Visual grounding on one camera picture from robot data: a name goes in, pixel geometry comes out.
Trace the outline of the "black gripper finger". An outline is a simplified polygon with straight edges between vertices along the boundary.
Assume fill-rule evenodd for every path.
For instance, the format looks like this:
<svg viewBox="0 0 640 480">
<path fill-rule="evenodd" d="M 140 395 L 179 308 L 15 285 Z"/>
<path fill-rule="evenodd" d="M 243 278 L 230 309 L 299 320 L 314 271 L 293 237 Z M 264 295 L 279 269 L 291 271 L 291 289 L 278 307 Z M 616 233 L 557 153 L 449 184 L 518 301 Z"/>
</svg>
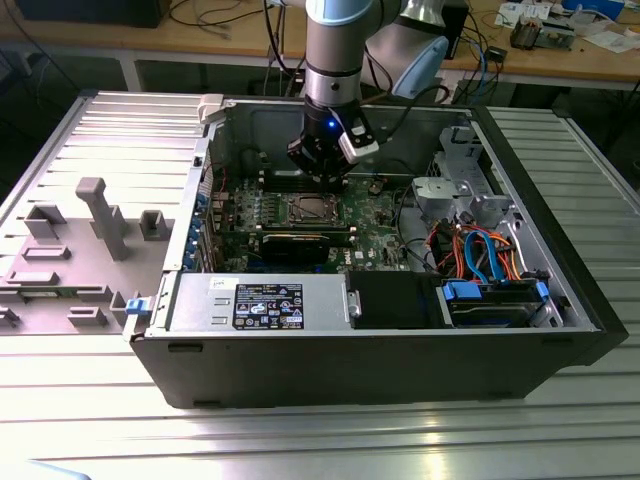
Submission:
<svg viewBox="0 0 640 480">
<path fill-rule="evenodd" d="M 321 181 L 325 179 L 325 170 L 317 147 L 318 145 L 313 137 L 301 136 L 287 145 L 287 157 L 303 173 L 316 181 Z"/>
<path fill-rule="evenodd" d="M 345 159 L 327 159 L 323 167 L 323 191 L 341 192 L 344 188 L 344 177 L 352 169 Z"/>
</svg>

